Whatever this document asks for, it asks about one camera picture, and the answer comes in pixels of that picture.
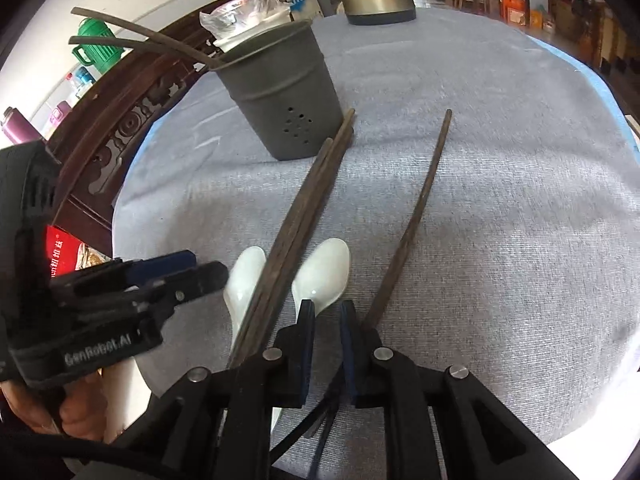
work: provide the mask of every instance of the white ceramic spoon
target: white ceramic spoon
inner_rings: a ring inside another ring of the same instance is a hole
[[[291,283],[296,319],[302,300],[311,300],[316,316],[340,298],[349,281],[351,254],[344,240],[322,242],[300,266]]]
[[[229,272],[223,298],[231,316],[231,348],[234,346],[244,314],[249,308],[251,296],[254,294],[255,285],[258,283],[266,261],[267,257],[260,247],[247,247],[238,256]]]

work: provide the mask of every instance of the white wall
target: white wall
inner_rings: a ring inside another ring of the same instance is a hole
[[[213,0],[171,0],[165,3],[160,7],[156,7],[151,12],[144,14],[137,20],[132,20],[135,23],[139,23],[144,27],[151,28],[153,30],[160,30],[165,27],[167,24],[178,20],[188,12],[191,12],[193,9],[198,9]],[[113,28],[115,35],[119,38],[129,38],[130,40],[145,40],[144,36],[140,36],[135,32],[129,32],[124,28],[120,30],[115,30]],[[64,75],[68,72],[75,71],[80,64],[76,62],[76,64],[72,67],[72,69],[65,70],[65,72],[61,75],[58,84],[55,85],[52,89],[50,89],[49,94],[46,97],[46,101],[40,106],[40,108],[31,116],[30,121],[31,124],[38,130],[41,134],[44,135],[46,139],[49,139],[52,131],[51,125],[49,123],[49,115],[53,108],[63,100],[66,100],[70,104],[74,101],[74,96],[72,95],[72,88],[68,81],[64,79]],[[93,67],[87,67],[87,70],[96,78],[100,77],[100,73]]]
[[[0,112],[18,108],[31,119],[49,93],[78,65],[68,38],[78,31],[82,18],[69,13],[73,6],[87,7],[136,22],[171,0],[47,0],[38,10],[0,70]],[[168,17],[165,24],[175,17]],[[0,135],[0,147],[5,146]]]

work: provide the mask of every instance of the finger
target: finger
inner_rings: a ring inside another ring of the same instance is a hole
[[[86,440],[101,441],[107,428],[107,417],[103,413],[94,413],[84,420],[72,424],[62,424],[63,430],[69,436]]]
[[[102,380],[92,375],[65,387],[66,399],[60,406],[63,424],[74,424],[90,418],[94,413],[104,414],[107,399],[102,391]]]
[[[58,428],[56,428],[53,423],[48,428],[44,428],[43,426],[29,426],[34,433],[42,434],[42,435],[59,435],[60,432]]]
[[[0,383],[2,393],[12,412],[32,430],[55,432],[51,415],[40,401],[24,385],[16,381]]]

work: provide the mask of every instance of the orange box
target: orange box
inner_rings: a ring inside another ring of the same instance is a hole
[[[524,0],[502,0],[504,7],[511,7],[511,9],[525,10],[526,3]]]

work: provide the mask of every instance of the wooden chopstick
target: wooden chopstick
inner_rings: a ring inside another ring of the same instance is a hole
[[[400,244],[396,249],[396,253],[394,257],[391,259],[391,263],[386,269],[385,277],[382,279],[382,283],[378,288],[378,292],[373,298],[373,302],[371,303],[371,307],[367,312],[367,315],[362,320],[363,328],[375,328],[376,325],[380,322],[382,315],[385,313],[386,306],[391,298],[391,294],[396,288],[396,283],[400,278],[400,274],[402,274],[402,268],[404,267],[404,263],[409,256],[409,251],[411,250],[411,244],[414,241],[415,234],[418,231],[418,225],[420,225],[420,220],[422,220],[422,214],[424,213],[424,207],[427,205],[427,199],[429,198],[429,193],[431,192],[431,186],[433,185],[433,181],[436,178],[436,171],[438,171],[438,164],[440,163],[440,157],[442,156],[442,150],[444,149],[444,143],[447,140],[447,134],[449,133],[449,125],[451,124],[451,118],[453,117],[453,112],[450,109],[447,109],[444,120],[442,121],[442,126],[440,127],[440,135],[438,136],[438,140],[436,142],[436,147],[433,150],[433,156],[431,157],[431,163],[429,165],[429,170],[427,171],[427,177],[424,180],[424,184],[422,184],[422,189],[420,190],[420,195],[418,196],[418,200],[415,203],[414,213],[409,219],[409,223],[400,239]]]
[[[354,110],[348,110],[335,139],[324,142],[289,208],[238,331],[227,363],[228,368],[241,365],[268,343],[288,287],[353,135],[353,115]]]
[[[444,115],[444,120],[442,121],[442,126],[440,127],[440,134],[438,135],[436,146],[433,150],[431,163],[427,170],[427,176],[422,184],[420,195],[418,196],[418,200],[414,206],[414,212],[407,224],[404,234],[402,235],[400,244],[398,245],[393,258],[386,269],[385,276],[382,279],[382,283],[378,288],[378,292],[376,293],[373,302],[371,303],[371,307],[361,322],[361,326],[363,328],[375,328],[375,326],[380,322],[396,283],[402,273],[402,268],[404,267],[404,263],[409,255],[411,243],[415,238],[427,199],[429,198],[429,193],[431,192],[431,186],[433,185],[438,165],[440,163],[440,158],[442,157],[442,150],[444,149],[444,143],[447,140],[447,134],[449,133],[449,126],[451,124],[452,117],[453,112],[450,109],[447,109]],[[277,459],[285,454],[287,449],[289,449],[289,447],[303,434],[307,435],[309,438],[312,437],[322,422],[326,420],[325,426],[322,430],[322,437],[312,460],[310,475],[313,476],[313,474],[316,473],[324,450],[324,444],[331,433],[331,426],[335,420],[335,413],[337,413],[339,409],[339,397],[343,386],[344,368],[340,365],[318,405],[271,450],[270,463],[273,464]]]
[[[143,36],[148,37],[150,40],[153,40],[156,43],[164,44],[174,50],[178,50],[179,52],[192,57],[200,63],[204,63],[209,68],[217,68],[221,64],[219,60],[207,56],[207,54],[205,54],[204,52],[201,52],[193,48],[192,46],[187,45],[186,43],[174,40],[174,38],[171,38],[163,34],[162,32],[156,32],[155,30],[143,27],[142,25],[139,25],[137,23],[128,22],[127,20],[123,20],[116,16],[111,16],[110,14],[105,14],[104,12],[98,12],[98,10],[83,9],[82,7],[74,7],[73,9],[71,9],[71,13],[77,16],[84,16],[86,18],[93,18],[95,20],[102,20],[105,23],[111,23],[111,25],[116,25],[118,27],[126,28],[131,32],[142,34]]]
[[[185,54],[179,50],[175,50],[170,46],[153,41],[137,41],[126,40],[125,38],[112,38],[111,36],[72,36],[69,38],[69,45],[104,45],[104,46],[121,46],[123,48],[132,48],[134,50],[144,50],[146,52],[155,52],[156,54],[171,54],[177,57],[185,57],[194,59],[189,54]]]

